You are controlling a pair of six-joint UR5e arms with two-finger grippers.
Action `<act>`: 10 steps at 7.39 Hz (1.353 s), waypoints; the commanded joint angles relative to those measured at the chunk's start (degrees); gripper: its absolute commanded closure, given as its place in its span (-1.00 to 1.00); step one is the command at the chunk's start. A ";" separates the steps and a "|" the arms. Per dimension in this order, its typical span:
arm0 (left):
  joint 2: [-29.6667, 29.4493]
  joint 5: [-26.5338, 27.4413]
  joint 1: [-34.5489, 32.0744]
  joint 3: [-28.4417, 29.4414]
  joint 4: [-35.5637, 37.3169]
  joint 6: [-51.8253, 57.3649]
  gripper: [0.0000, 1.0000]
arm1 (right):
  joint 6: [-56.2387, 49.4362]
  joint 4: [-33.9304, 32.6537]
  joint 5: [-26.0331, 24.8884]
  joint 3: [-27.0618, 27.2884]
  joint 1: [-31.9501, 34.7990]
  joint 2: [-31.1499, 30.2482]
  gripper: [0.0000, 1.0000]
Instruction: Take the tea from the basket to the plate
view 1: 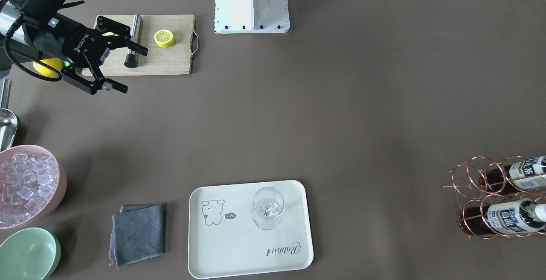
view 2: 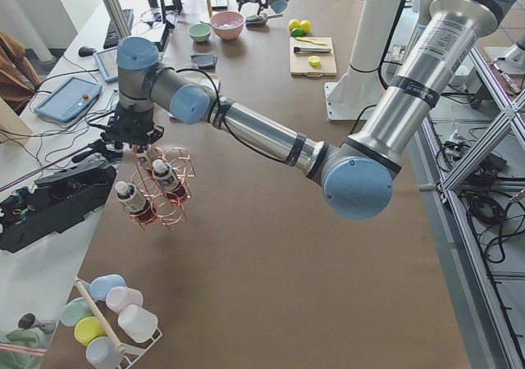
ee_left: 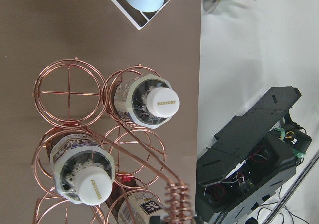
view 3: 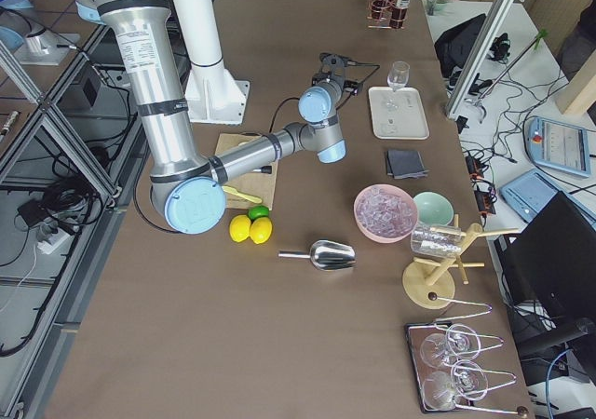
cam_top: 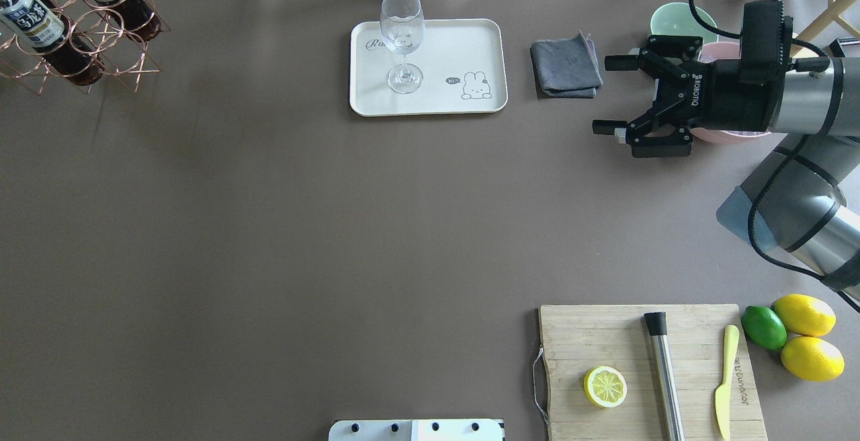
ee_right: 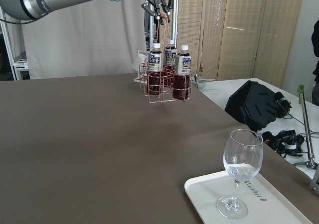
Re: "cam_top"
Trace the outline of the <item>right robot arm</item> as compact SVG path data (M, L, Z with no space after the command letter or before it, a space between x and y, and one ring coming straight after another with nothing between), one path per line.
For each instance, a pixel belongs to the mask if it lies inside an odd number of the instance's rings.
M685 158L692 132L778 132L784 139L723 203L722 223L770 263L772 248L858 307L858 214L841 182L858 168L858 59L792 59L790 34L740 37L738 59L691 57L692 36L651 36L605 58L608 71L653 77L651 106L636 119L594 120L635 158Z

